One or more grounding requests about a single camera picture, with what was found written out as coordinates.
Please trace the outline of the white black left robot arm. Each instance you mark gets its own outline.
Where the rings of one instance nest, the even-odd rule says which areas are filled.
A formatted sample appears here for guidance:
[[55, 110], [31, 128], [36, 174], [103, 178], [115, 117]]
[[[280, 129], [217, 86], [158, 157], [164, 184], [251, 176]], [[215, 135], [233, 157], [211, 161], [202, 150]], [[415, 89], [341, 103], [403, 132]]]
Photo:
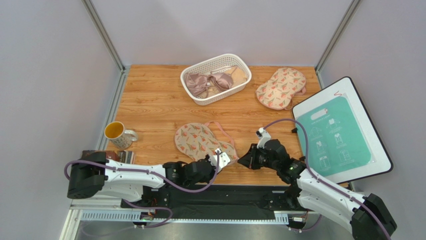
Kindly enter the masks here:
[[68, 180], [69, 199], [109, 196], [131, 203], [143, 198], [146, 188], [173, 187], [186, 193], [200, 193], [216, 180], [231, 160], [219, 148], [212, 155], [191, 163], [167, 162], [158, 165], [127, 164], [95, 152], [68, 162], [64, 175]]

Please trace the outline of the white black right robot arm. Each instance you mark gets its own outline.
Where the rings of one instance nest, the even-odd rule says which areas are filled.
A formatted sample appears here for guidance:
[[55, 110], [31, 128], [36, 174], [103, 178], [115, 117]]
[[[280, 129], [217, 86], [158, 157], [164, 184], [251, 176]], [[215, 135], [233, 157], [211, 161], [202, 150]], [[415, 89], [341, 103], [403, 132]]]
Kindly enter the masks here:
[[286, 195], [291, 207], [312, 210], [345, 228], [355, 240], [389, 240], [398, 225], [384, 201], [348, 190], [290, 157], [277, 139], [259, 148], [253, 143], [238, 161], [251, 170], [269, 168], [289, 184]]

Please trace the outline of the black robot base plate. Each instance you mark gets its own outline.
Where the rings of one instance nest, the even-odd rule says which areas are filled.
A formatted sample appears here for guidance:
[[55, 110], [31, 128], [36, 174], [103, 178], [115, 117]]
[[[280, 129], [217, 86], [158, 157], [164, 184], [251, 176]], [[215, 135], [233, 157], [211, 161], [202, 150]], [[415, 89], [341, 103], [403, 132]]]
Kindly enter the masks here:
[[140, 207], [162, 207], [155, 217], [174, 220], [272, 220], [275, 211], [304, 216], [308, 210], [286, 194], [287, 186], [212, 185], [200, 193], [188, 193], [166, 186], [145, 187]]

